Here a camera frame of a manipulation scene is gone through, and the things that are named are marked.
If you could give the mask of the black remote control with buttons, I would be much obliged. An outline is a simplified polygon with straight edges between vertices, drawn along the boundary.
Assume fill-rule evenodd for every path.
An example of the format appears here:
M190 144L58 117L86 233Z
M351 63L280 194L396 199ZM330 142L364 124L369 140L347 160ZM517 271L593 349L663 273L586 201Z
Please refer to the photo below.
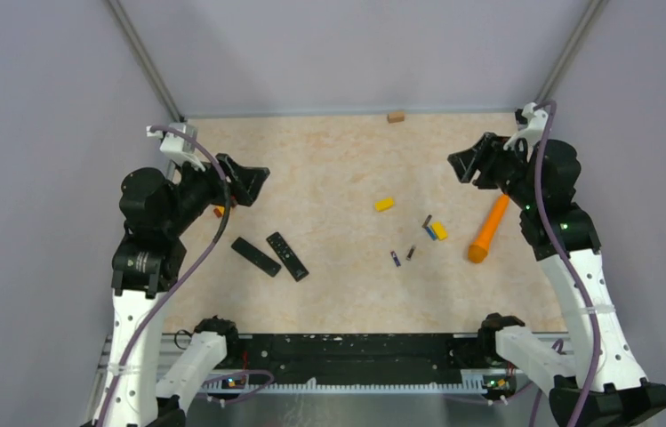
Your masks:
M309 275L308 269L279 232L269 235L266 241L296 282Z

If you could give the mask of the dark battery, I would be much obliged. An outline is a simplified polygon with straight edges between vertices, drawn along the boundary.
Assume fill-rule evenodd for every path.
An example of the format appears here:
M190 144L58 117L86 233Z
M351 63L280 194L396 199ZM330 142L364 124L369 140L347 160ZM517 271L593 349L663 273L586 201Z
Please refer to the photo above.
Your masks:
M406 255L406 259L407 259L408 261L411 261L411 260L412 260L412 258L413 258L413 254L414 254L414 252L415 252L415 249L416 249L416 245L413 245L413 246L410 247L410 249L409 249L409 251L408 251L408 253L407 253L407 255Z

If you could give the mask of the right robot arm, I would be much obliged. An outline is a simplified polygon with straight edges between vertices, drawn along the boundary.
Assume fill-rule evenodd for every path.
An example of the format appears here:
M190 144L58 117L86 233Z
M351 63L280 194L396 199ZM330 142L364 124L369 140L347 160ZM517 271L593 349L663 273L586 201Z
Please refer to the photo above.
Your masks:
M565 357L517 318L494 313L480 329L479 359L520 368L560 426L637 426L666 409L666 385L650 381L634 357L608 292L600 239L574 201L576 149L559 140L506 149L503 137L486 133L447 160L460 182L498 189L518 205L522 234L553 286L573 349Z

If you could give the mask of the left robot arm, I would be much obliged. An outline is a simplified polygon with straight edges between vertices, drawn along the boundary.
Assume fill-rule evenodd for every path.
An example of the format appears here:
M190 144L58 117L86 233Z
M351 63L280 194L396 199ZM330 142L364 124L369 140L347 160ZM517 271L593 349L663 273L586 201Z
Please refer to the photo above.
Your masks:
M252 205L270 176L267 167L242 166L227 154L215 165L178 170L179 182L143 167L121 183L124 235L111 262L114 327L90 426L182 426L207 376L245 362L236 324L205 318L165 376L157 376L167 303L196 270L181 271L181 235L212 205Z

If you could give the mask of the yellow rectangular block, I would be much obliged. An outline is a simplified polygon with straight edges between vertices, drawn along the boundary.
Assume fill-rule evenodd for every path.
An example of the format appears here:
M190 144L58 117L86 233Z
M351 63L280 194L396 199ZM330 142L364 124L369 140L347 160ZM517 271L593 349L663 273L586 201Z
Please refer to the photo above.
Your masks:
M441 222L433 222L430 228L437 240L445 240L448 238L448 233L445 226Z

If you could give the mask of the orange toy microphone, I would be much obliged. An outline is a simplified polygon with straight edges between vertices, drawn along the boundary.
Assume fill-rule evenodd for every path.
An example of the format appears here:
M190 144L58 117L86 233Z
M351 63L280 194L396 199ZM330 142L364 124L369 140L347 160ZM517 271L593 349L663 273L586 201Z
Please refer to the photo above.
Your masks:
M476 239L469 245L467 257L470 262L481 263L489 255L493 238L502 222L509 203L510 198L507 195L501 194L497 197L485 222L480 227Z

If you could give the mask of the green gold battery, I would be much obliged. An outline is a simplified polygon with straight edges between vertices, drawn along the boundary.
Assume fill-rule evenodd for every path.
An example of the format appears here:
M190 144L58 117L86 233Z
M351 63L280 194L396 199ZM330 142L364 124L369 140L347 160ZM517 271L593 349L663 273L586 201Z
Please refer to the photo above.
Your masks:
M426 217L426 219L425 219L425 221L423 222L423 224L422 224L422 227L423 227L424 229L427 229L427 228L429 227L429 224L430 224L431 219L432 219L432 215L429 214L429 215Z

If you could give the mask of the brown wooden block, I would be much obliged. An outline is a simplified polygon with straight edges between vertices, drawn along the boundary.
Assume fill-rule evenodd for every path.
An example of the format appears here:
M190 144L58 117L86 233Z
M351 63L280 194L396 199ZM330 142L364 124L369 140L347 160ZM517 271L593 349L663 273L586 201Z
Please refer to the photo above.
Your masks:
M388 113L386 116L387 122L389 124L401 123L405 121L405 112L404 111L393 111Z

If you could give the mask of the purple blue battery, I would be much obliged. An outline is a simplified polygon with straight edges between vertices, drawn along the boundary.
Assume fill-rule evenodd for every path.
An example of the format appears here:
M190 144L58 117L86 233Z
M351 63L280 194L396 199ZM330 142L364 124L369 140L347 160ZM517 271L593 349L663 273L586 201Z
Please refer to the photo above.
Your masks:
M390 251L390 256L391 256L393 262L395 263L396 267L400 267L401 262L398 259L397 253L395 251Z

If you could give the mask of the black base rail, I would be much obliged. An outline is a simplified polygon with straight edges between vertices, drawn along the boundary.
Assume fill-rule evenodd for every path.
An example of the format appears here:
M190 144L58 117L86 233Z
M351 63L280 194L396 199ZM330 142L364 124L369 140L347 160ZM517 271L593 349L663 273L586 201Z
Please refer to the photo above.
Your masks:
M228 344L223 370L260 369L276 385L458 385L490 367L473 334L253 334Z

